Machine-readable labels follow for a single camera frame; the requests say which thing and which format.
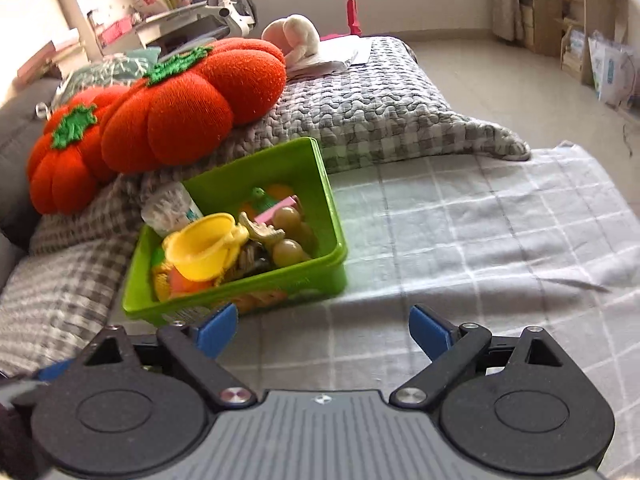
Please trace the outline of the small orange pumpkin cushion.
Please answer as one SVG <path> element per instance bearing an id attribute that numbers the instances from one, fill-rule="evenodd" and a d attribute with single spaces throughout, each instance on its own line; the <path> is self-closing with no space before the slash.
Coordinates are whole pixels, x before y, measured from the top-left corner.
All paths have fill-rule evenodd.
<path id="1" fill-rule="evenodd" d="M 122 84 L 90 87 L 52 113 L 26 165 L 40 214 L 79 214 L 115 179 L 102 156 L 100 121 L 127 91 Z"/>

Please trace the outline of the pink white plush toy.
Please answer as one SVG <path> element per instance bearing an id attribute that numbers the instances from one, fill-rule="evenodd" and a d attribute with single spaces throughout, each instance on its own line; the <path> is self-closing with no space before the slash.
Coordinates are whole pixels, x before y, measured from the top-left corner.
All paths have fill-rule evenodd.
<path id="1" fill-rule="evenodd" d="M 292 67 L 318 53 L 320 36 L 316 26 L 306 16 L 291 14 L 278 18 L 263 31 L 262 40 L 278 47 L 284 54 L 286 67 Z"/>

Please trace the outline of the white shopping bag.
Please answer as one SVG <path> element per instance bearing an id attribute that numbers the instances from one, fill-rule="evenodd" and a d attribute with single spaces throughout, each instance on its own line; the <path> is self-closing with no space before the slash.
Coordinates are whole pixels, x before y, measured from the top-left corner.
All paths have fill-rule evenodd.
<path id="1" fill-rule="evenodd" d="M 634 100 L 639 81 L 636 51 L 626 44 L 606 39 L 597 30 L 588 41 L 598 100 L 610 107 L 626 107 Z"/>

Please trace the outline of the yellow toy pot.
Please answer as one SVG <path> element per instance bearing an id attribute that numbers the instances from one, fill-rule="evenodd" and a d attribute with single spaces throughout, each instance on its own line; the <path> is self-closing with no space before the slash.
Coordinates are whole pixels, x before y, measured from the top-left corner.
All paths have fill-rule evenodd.
<path id="1" fill-rule="evenodd" d="M 210 214 L 166 237 L 165 259 L 189 281 L 213 281 L 234 265 L 249 237 L 232 214 Z"/>

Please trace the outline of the grey sofa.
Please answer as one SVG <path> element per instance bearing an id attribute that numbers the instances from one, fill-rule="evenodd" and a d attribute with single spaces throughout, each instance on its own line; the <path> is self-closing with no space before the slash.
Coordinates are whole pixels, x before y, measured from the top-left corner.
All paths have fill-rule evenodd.
<path id="1" fill-rule="evenodd" d="M 37 80 L 1 107 L 1 287 L 26 256 L 40 220 L 30 202 L 26 164 L 47 121 L 47 113 L 37 115 L 37 106 L 49 106 L 59 84 L 53 78 Z"/>

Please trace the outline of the white bookshelf with books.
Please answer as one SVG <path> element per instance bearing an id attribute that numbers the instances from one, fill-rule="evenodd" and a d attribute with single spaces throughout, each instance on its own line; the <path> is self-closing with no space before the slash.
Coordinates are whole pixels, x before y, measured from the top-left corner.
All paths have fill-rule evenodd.
<path id="1" fill-rule="evenodd" d="M 88 58 L 158 47 L 169 54 L 228 27 L 207 10 L 215 0 L 58 0 Z"/>

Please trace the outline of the beige starfish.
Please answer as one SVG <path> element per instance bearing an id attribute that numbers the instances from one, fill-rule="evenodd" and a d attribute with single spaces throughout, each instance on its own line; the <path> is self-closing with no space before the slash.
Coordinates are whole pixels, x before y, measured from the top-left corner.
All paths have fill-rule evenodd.
<path id="1" fill-rule="evenodd" d="M 250 220 L 244 211 L 241 211 L 239 214 L 239 224 L 247 229 L 248 237 L 253 242 L 262 244 L 266 249 L 270 249 L 286 237 L 285 232 L 281 229 L 276 229 L 269 224 L 256 223 Z"/>

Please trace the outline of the tan round toy figure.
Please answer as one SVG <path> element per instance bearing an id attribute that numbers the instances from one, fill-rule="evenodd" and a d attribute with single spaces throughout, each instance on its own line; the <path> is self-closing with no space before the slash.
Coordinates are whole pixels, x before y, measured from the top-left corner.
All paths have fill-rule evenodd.
<path id="1" fill-rule="evenodd" d="M 317 237 L 303 215 L 293 206 L 285 206 L 276 210 L 271 224 L 285 232 L 290 240 L 295 240 L 308 255 L 313 255 L 318 246 Z"/>

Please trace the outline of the pink rectangular block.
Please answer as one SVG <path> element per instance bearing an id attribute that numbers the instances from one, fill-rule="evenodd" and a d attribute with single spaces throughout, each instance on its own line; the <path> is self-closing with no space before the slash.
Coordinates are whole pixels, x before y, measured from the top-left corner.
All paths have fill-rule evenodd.
<path id="1" fill-rule="evenodd" d="M 290 195 L 288 197 L 285 197 L 283 200 L 280 200 L 280 202 L 275 203 L 270 208 L 268 208 L 265 211 L 263 211 L 260 214 L 258 214 L 254 218 L 254 222 L 255 223 L 263 223 L 263 224 L 271 224 L 272 223 L 272 219 L 273 219 L 274 215 L 276 214 L 276 212 L 278 210 L 284 208 L 284 207 L 290 207 L 290 208 L 298 209 L 297 196 L 296 195 Z"/>

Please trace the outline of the grey checked knitted blanket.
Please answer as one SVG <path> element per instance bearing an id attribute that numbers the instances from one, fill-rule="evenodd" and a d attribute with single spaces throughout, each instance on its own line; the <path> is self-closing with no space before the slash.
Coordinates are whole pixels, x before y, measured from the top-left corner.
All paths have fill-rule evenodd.
<path id="1" fill-rule="evenodd" d="M 106 324 L 142 221 L 143 201 L 183 180 L 264 148 L 310 136 L 331 174 L 433 155 L 483 154 L 514 162 L 530 149 L 503 126 L 455 112 L 393 37 L 372 41 L 369 61 L 345 73 L 288 84 L 272 110 L 191 166 L 117 178 L 76 216 L 20 216 L 27 235 L 1 237 L 1 369 L 29 373 L 74 356 Z"/>

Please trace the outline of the green plastic storage box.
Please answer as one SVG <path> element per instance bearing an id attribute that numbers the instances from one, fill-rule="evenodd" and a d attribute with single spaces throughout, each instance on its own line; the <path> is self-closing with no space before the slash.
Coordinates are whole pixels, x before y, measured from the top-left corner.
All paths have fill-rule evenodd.
<path id="1" fill-rule="evenodd" d="M 233 300 L 240 310 L 250 312 L 288 300 L 304 301 L 341 292 L 346 286 L 347 245 L 316 140 L 299 138 L 266 148 L 183 181 L 201 212 L 234 216 L 248 202 L 253 188 L 269 188 L 272 184 L 292 188 L 302 203 L 306 221 L 317 237 L 314 258 L 160 301 L 151 281 L 152 255 L 160 246 L 160 237 L 144 226 L 122 292 L 122 313 L 130 320 L 162 326 L 173 320 L 197 318 Z"/>

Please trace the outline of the teal patterned pillow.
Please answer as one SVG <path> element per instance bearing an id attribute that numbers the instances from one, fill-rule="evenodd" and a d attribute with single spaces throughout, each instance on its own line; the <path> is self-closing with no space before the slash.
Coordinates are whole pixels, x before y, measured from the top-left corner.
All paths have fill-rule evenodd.
<path id="1" fill-rule="evenodd" d="M 51 106 L 54 110 L 66 104 L 77 93 L 90 87 L 130 87 L 154 67 L 160 57 L 159 47 L 136 49 L 109 55 L 67 75 L 55 92 Z"/>

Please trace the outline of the light checked bed sheet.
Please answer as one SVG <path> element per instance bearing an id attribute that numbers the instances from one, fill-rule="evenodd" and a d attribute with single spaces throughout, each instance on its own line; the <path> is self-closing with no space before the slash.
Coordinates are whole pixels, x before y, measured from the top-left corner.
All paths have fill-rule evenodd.
<path id="1" fill-rule="evenodd" d="M 526 162 L 421 157 L 329 176 L 345 288 L 255 310 L 221 358 L 256 391 L 391 392 L 425 366 L 416 304 L 513 336 L 548 332 L 616 429 L 601 469 L 639 473 L 639 221 L 576 145 Z"/>

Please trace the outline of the red pink stand object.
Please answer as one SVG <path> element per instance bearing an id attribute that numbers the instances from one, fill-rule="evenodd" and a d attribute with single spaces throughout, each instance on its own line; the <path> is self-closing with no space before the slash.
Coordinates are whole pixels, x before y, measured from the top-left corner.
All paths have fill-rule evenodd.
<path id="1" fill-rule="evenodd" d="M 347 26 L 349 29 L 349 33 L 352 36 L 360 37 L 362 34 L 362 30 L 361 30 L 359 18 L 358 18 L 357 0 L 346 1 L 346 16 L 347 16 Z"/>

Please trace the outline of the wooden shelf unit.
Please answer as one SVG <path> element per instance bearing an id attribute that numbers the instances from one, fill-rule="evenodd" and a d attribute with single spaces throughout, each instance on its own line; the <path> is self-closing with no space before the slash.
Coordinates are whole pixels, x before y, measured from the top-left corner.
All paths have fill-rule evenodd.
<path id="1" fill-rule="evenodd" d="M 561 70 L 593 84 L 588 38 L 627 39 L 627 0 L 520 0 L 522 45 L 560 61 Z"/>

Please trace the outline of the orange toy with green leaves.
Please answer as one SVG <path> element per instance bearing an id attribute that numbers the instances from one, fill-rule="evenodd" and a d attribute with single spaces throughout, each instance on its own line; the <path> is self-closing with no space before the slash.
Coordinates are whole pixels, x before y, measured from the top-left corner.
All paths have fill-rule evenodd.
<path id="1" fill-rule="evenodd" d="M 246 200 L 239 206 L 239 211 L 245 212 L 248 218 L 254 219 L 281 200 L 294 194 L 294 190 L 289 185 L 282 183 L 254 186 Z"/>

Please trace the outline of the large orange pumpkin cushion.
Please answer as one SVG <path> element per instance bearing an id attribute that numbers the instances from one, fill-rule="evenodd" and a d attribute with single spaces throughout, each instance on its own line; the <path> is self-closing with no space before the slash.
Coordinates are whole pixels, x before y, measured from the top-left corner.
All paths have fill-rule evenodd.
<path id="1" fill-rule="evenodd" d="M 119 174 L 190 165 L 267 115 L 285 84 L 284 54 L 268 41 L 231 38 L 176 54 L 108 107 L 103 160 Z"/>

